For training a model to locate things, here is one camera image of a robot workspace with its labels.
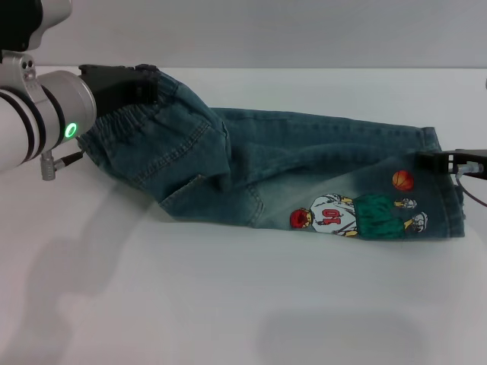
denim pants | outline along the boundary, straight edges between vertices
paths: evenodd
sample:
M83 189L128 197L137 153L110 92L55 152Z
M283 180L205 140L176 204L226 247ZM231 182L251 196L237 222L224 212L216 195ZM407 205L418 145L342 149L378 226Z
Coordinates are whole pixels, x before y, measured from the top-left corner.
M159 103L98 119L79 138L96 165L178 220L366 240L463 236L463 196L415 167L433 128L208 108L160 73Z

robotic arm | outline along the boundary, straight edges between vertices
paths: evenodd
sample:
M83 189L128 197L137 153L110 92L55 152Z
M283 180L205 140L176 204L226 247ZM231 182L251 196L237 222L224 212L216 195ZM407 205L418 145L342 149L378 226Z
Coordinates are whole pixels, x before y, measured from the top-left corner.
M44 180L79 160L54 161L52 149L87 132L98 116L133 103L156 103L157 69L83 65L81 77L55 71L37 76L22 52L72 12L71 0L3 0L0 13L0 172L41 156Z

orange basketball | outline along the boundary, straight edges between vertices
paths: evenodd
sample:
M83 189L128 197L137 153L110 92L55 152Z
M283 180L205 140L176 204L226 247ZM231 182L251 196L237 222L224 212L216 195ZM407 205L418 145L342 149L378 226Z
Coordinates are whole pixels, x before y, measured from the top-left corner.
M414 179L407 171L398 171L393 176L393 185L402 192L409 192L414 187Z

white background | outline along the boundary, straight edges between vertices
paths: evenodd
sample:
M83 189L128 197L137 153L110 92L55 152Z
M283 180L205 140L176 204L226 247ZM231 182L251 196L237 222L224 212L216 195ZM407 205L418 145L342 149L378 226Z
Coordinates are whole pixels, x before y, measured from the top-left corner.
M210 106L485 148L487 71L167 72ZM0 175L0 364L485 364L487 210L465 211L466 238L415 243L177 223L88 158L54 182L26 163Z
M44 65L486 67L484 0L73 0Z

cartoon print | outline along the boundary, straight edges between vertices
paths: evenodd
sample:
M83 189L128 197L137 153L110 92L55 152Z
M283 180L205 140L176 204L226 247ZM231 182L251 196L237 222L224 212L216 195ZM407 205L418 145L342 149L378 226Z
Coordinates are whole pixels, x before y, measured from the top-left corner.
M422 212L404 222L395 217L394 208L414 209L410 198L392 202L385 195L363 195L350 199L339 194L318 197L310 209L301 208L291 214L291 227L312 226L316 232L365 239L403 238L406 231L421 233L426 229L428 215Z
M411 173L401 170L394 174L393 185L402 192L410 192L414 188L414 178Z

